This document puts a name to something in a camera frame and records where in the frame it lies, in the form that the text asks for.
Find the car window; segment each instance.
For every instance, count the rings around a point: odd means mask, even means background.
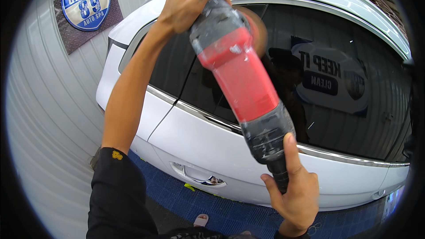
[[[263,22],[269,39],[261,60],[299,142],[404,161],[410,79],[393,49],[361,26],[319,10],[270,4]],[[181,99],[237,123],[212,73],[197,59]]]
[[[245,5],[261,15],[265,4]],[[180,99],[216,117],[237,124],[235,115],[211,71],[202,67],[196,58],[184,85]]]
[[[149,84],[178,97],[194,59],[189,33],[174,35],[159,54]]]

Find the hand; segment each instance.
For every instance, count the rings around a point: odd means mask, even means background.
[[[187,31],[205,7],[208,0],[167,0],[158,21],[170,27],[173,33]]]
[[[313,224],[319,211],[319,182],[317,174],[309,173],[301,165],[297,142],[291,133],[284,137],[286,169],[289,183],[287,192],[282,195],[268,174],[261,175],[270,194],[272,207],[285,219],[279,233],[287,237],[303,235]]]

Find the corrugated metal wall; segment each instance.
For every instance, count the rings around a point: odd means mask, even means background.
[[[144,0],[118,0],[123,16]],[[85,238],[89,161],[103,115],[95,96],[109,28],[67,55],[53,0],[34,0],[17,33],[6,115],[12,157],[30,204],[55,238]]]

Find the sandal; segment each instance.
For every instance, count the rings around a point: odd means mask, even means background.
[[[199,214],[196,217],[196,220],[193,222],[193,225],[195,227],[205,227],[205,225],[207,225],[208,219],[209,219],[208,215]]]

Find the chrome trim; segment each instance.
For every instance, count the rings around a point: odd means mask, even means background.
[[[213,125],[226,129],[228,131],[242,135],[242,129],[239,125],[232,124],[228,121],[217,118],[207,112],[204,112],[190,104],[187,104],[181,100],[178,100],[176,106],[187,113],[194,115],[202,120],[205,120]],[[382,162],[378,160],[370,160],[367,158],[362,158],[349,154],[341,154],[336,151],[330,151],[324,148],[313,147],[303,143],[298,143],[297,147],[303,151],[306,155],[323,158],[327,160],[334,160],[337,162],[344,162],[350,164],[357,164],[362,166],[373,166],[373,167],[386,167],[386,168],[396,168],[396,167],[405,167],[409,166],[410,163],[406,162]]]
[[[186,166],[185,165],[183,165],[183,164],[180,164],[180,163],[178,163],[178,162],[170,162],[170,166],[171,166],[171,168],[176,172],[176,173],[178,173],[180,176],[182,176],[183,178],[187,178],[187,179],[189,179],[189,180],[192,180],[192,181],[194,181],[194,182],[196,182],[196,183],[199,183],[199,184],[201,184],[201,185],[207,185],[207,186],[209,186],[209,187],[214,187],[214,188],[219,188],[219,187],[223,187],[223,186],[226,186],[227,185],[227,183],[225,182],[225,181],[223,181],[223,180],[221,180],[220,178],[218,178],[218,177],[215,177],[215,176],[213,176],[213,175],[211,175],[208,179],[206,179],[206,180],[200,180],[200,179],[196,179],[196,178],[193,178],[193,177],[191,177],[191,176],[189,176],[188,174],[187,174],[187,172],[186,172]]]
[[[227,183],[226,182],[224,182],[223,180],[221,180],[220,178],[217,178],[217,177],[215,177],[215,176],[210,176],[207,180],[199,180],[199,179],[196,179],[196,178],[193,178],[193,177],[190,177],[187,173],[186,173],[186,166],[184,166],[183,165],[183,175],[186,177],[186,178],[189,178],[190,180],[193,180],[193,181],[195,181],[195,182],[197,182],[197,183],[199,183],[199,184],[201,184],[201,185],[214,185],[214,186],[226,186],[227,185]],[[219,182],[219,183],[212,183],[211,182],[211,180],[213,179],[213,178],[216,178],[217,180],[220,180],[221,182]]]
[[[324,3],[312,1],[312,0],[232,0],[235,5],[237,4],[254,4],[254,3],[269,3],[269,4],[285,4],[285,5],[293,5],[305,8],[311,8],[315,10],[321,10],[323,12],[331,13],[333,15],[339,16],[341,18],[347,19],[361,27],[369,30],[382,40],[386,44],[388,44],[391,48],[393,48],[403,60],[407,60],[406,54],[396,45],[387,35],[385,35],[381,30],[377,29],[370,23],[366,22],[364,19],[353,15],[345,10],[333,7],[331,5],[326,5]]]
[[[401,162],[382,162],[377,160],[368,160],[366,158],[361,158],[357,156],[351,156],[347,154],[339,154],[337,152],[329,151],[323,148],[313,147],[306,144],[298,143],[297,147],[307,155],[314,157],[324,158],[327,160],[334,160],[337,162],[345,162],[363,166],[373,166],[373,167],[405,167],[409,166],[410,163],[401,163]]]
[[[166,101],[169,104],[174,104],[176,102],[176,100],[177,100],[177,98],[174,98],[174,97],[172,97],[172,96],[170,96],[170,95],[168,95],[168,94],[166,94],[166,93],[158,90],[157,88],[152,87],[151,85],[148,85],[147,86],[146,91],[148,93],[151,93],[152,95],[158,97],[159,99],[162,99],[162,100]]]
[[[181,100],[177,101],[176,107],[185,111],[185,112],[188,112],[189,114],[194,115],[194,116],[196,116],[196,117],[198,117],[198,118],[200,118],[204,121],[207,121],[207,122],[209,122],[213,125],[219,126],[219,127],[223,128],[225,130],[228,130],[230,132],[234,132],[234,133],[242,135],[242,130],[241,130],[241,127],[239,125],[235,125],[235,124],[232,124],[228,121],[221,120],[220,118],[217,118],[217,117],[215,117],[215,116],[213,116],[213,115],[211,115],[207,112],[204,112],[204,111],[202,111],[202,110],[200,110],[200,109],[198,109],[198,108],[196,108],[196,107],[194,107],[190,104],[187,104],[187,103],[185,103]]]

